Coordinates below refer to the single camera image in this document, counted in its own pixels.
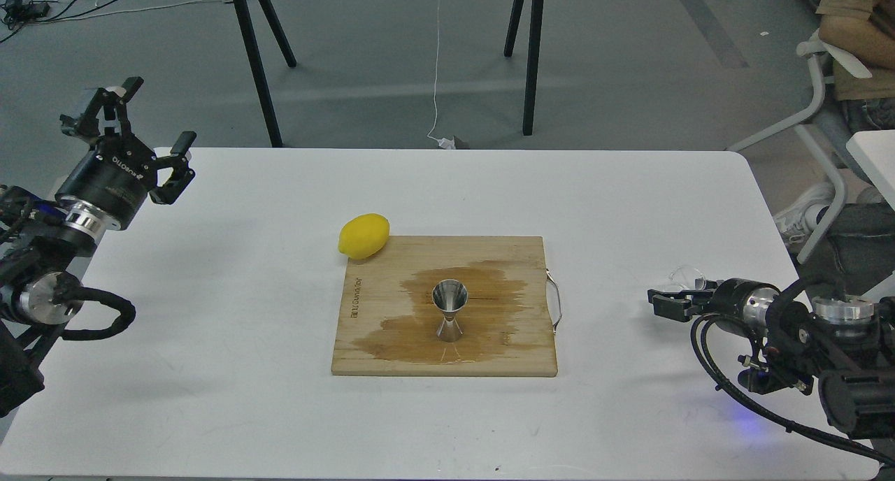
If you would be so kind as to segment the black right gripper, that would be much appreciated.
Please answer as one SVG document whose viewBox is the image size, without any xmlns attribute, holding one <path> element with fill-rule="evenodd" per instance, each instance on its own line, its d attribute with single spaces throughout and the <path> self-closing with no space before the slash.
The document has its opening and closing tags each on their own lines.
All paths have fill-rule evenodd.
<svg viewBox="0 0 895 481">
<path fill-rule="evenodd" d="M 728 278 L 728 280 L 695 280 L 691 285 L 669 284 L 664 289 L 647 289 L 647 300 L 653 315 L 690 322 L 694 317 L 719 313 L 724 316 L 719 328 L 731 334 L 761 340 L 766 337 L 765 315 L 780 290 L 771 284 Z"/>
</svg>

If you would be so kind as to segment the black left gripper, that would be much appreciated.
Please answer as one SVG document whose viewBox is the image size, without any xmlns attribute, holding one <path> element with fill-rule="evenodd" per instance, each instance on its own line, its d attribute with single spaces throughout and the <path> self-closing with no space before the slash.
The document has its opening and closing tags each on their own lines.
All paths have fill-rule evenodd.
<svg viewBox="0 0 895 481">
<path fill-rule="evenodd" d="M 88 203 L 112 217 L 119 230 L 128 229 L 148 194 L 153 203 L 172 205 L 196 176 L 189 167 L 195 131 L 183 131 L 169 155 L 154 159 L 153 150 L 132 133 L 126 104 L 143 83 L 134 76 L 120 86 L 87 89 L 83 111 L 59 117 L 62 133 L 85 141 L 90 150 L 55 192 L 55 200 L 60 205 Z M 156 187 L 156 172 L 164 169 L 171 175 Z"/>
</svg>

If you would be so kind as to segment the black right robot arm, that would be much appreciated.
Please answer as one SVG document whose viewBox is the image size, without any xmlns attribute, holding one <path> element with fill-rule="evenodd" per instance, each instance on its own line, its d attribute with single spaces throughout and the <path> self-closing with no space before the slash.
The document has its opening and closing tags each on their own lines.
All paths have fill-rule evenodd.
<svg viewBox="0 0 895 481">
<path fill-rule="evenodd" d="M 786 432 L 880 465 L 893 478 L 893 298 L 850 295 L 838 278 L 799 278 L 778 289 L 765 282 L 697 280 L 693 289 L 647 292 L 659 317 L 687 322 L 697 361 L 717 391 Z M 708 347 L 717 326 L 743 337 L 749 352 L 731 381 Z M 754 395 L 781 389 L 817 392 L 836 433 L 797 423 L 758 404 Z"/>
</svg>

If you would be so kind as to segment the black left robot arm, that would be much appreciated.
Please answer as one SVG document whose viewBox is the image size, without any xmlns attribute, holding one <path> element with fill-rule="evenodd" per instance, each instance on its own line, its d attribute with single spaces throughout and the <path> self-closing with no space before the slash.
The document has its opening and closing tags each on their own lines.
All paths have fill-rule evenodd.
<svg viewBox="0 0 895 481">
<path fill-rule="evenodd" d="M 84 286 L 70 267 L 92 258 L 106 231 L 128 229 L 145 201 L 173 204 L 195 178 L 193 131 L 166 156 L 132 131 L 126 106 L 143 82 L 90 90 L 79 115 L 59 117 L 87 154 L 53 198 L 2 187 L 2 415 L 45 388 L 39 366 L 55 342 L 106 340 L 136 318 L 130 301 Z"/>
</svg>

